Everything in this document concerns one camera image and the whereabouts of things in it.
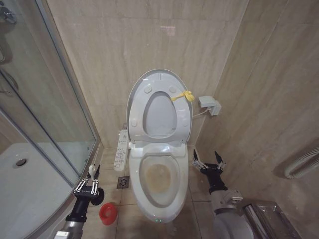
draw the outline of white toilet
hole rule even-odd
[[[140,77],[128,100],[131,185],[140,210],[157,223],[172,221],[185,202],[192,105],[170,98],[186,90],[176,74],[156,69]]]

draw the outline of yellow cloth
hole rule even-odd
[[[191,94],[191,91],[184,91],[183,93],[179,94],[178,96],[171,97],[171,101],[175,101],[176,99],[185,96],[186,99],[190,102],[195,100],[195,97]]]

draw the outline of toilet lid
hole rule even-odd
[[[185,97],[171,97],[187,90],[181,79],[168,70],[145,73],[134,85],[127,107],[130,140],[186,142],[192,123],[192,106]]]

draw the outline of shower drain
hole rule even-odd
[[[16,166],[21,167],[21,166],[25,165],[26,162],[27,162],[27,159],[23,158],[23,159],[19,159],[18,162],[15,164],[16,164]]]

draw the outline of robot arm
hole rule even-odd
[[[236,204],[243,200],[238,190],[228,189],[222,181],[226,163],[215,152],[218,164],[202,163],[194,150],[193,165],[206,175],[214,214],[214,233],[219,239],[253,239],[247,221],[237,214]]]
[[[56,233],[54,239],[81,239],[90,202],[93,205],[99,205],[104,200],[104,190],[99,188],[99,174],[100,166],[94,176],[88,173],[74,189],[75,205],[72,212],[66,217],[63,228]]]

